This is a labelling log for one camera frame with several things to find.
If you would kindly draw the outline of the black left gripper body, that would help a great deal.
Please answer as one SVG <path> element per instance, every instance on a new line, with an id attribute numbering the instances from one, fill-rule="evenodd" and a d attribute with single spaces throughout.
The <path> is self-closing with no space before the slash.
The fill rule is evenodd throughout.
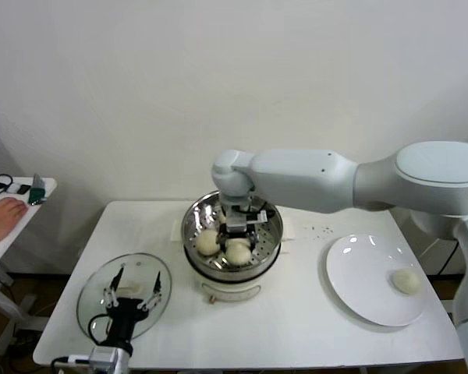
<path id="1" fill-rule="evenodd" d="M 137 323 L 149 316 L 147 307 L 139 307 L 142 299 L 118 298 L 116 307 L 107 308 L 111 326 L 100 345 L 113 348 L 132 348 L 131 340 Z"/>

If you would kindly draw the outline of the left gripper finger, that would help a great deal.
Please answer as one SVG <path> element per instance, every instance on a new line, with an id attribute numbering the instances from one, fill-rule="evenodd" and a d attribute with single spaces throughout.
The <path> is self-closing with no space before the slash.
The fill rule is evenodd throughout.
<path id="1" fill-rule="evenodd" d="M 155 278 L 154 286 L 149 295 L 143 296 L 143 301 L 139 304 L 139 310 L 150 312 L 161 302 L 161 273 Z"/>
<path id="2" fill-rule="evenodd" d="M 104 307 L 106 311 L 116 310 L 122 304 L 123 297 L 118 293 L 118 289 L 123 272 L 124 268 L 121 267 L 119 272 L 110 281 L 109 286 L 103 290 Z"/>

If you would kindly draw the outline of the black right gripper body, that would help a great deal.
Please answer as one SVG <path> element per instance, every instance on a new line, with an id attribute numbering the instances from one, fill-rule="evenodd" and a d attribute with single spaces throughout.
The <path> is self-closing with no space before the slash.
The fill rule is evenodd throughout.
<path id="1" fill-rule="evenodd" d="M 248 240 L 258 240 L 258 234 L 256 231 L 253 231 L 253 230 L 246 230 L 244 232 L 220 231 L 218 233 L 218 240 L 228 240 L 228 239 L 234 239 L 234 238 L 246 238 Z"/>

